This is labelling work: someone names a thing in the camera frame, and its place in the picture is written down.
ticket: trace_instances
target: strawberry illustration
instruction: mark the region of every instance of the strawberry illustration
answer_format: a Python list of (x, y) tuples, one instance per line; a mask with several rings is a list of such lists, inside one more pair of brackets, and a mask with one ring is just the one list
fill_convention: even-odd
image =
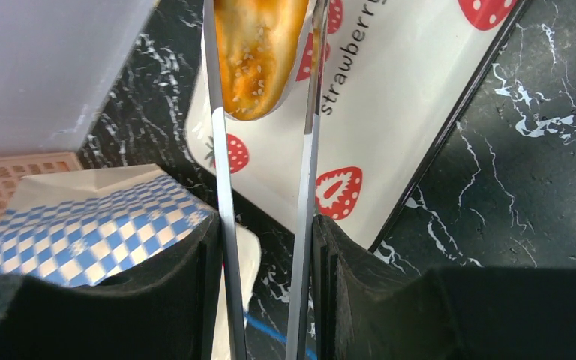
[(343, 21), (344, 3), (341, 0), (330, 0), (330, 10), (328, 10), (328, 34), (338, 32)]
[(316, 204), (330, 218), (347, 218), (354, 210), (362, 185), (363, 172), (358, 167), (327, 172), (316, 180)]
[[(211, 149), (211, 151), (204, 157), (204, 160), (211, 159), (211, 166), (215, 167), (215, 150), (213, 146), (213, 137), (209, 136), (208, 139), (210, 143), (206, 146)], [(226, 141), (228, 142), (229, 149), (229, 165), (230, 173), (237, 173), (248, 165), (248, 149), (246, 145), (235, 135), (227, 134)]]
[(458, 0), (474, 28), (486, 32), (500, 24), (518, 0)]
[[(306, 43), (306, 48), (304, 49), (304, 56), (301, 58), (301, 64), (299, 65), (299, 72), (297, 73), (297, 81), (302, 81), (310, 78), (310, 66), (312, 66), (312, 39), (313, 35), (310, 33), (308, 35), (308, 40)], [(330, 44), (325, 45), (325, 60), (330, 59)]]

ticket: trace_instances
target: countertop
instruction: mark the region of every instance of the countertop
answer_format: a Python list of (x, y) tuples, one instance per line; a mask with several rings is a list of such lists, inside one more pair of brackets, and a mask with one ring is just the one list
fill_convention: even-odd
[[(159, 2), (79, 152), (84, 167), (155, 163), (216, 204), (183, 126), (202, 6)], [(262, 245), (250, 314), (285, 334), (293, 237), (237, 194), (235, 208)], [(576, 268), (576, 0), (533, 1), (375, 255), (412, 275), (442, 264)], [(284, 357), (252, 326), (247, 342), (252, 359)]]

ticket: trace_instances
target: bread roll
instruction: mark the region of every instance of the bread roll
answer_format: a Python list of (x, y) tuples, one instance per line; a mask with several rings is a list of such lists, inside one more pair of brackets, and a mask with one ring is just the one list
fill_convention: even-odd
[(224, 109), (233, 118), (257, 120), (283, 101), (309, 12), (308, 0), (215, 0)]

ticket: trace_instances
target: blue line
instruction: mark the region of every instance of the blue line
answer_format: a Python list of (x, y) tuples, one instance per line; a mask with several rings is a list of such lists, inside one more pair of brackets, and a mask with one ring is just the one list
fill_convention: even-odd
[[(246, 320), (248, 323), (251, 324), (255, 329), (267, 334), (271, 338), (274, 338), (277, 341), (280, 341), (282, 344), (286, 344), (288, 339), (285, 335), (281, 334), (279, 331), (271, 328), (270, 326), (266, 325), (265, 323), (259, 321), (252, 317), (249, 313), (244, 313), (246, 316)], [(317, 354), (314, 353), (311, 349), (306, 348), (306, 355), (310, 360), (317, 360)]]

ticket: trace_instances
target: checkered paper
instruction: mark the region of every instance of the checkered paper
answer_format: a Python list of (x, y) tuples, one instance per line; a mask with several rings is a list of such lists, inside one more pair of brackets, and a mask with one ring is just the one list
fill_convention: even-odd
[(0, 274), (95, 285), (182, 240), (212, 211), (168, 175), (84, 201), (8, 209)]

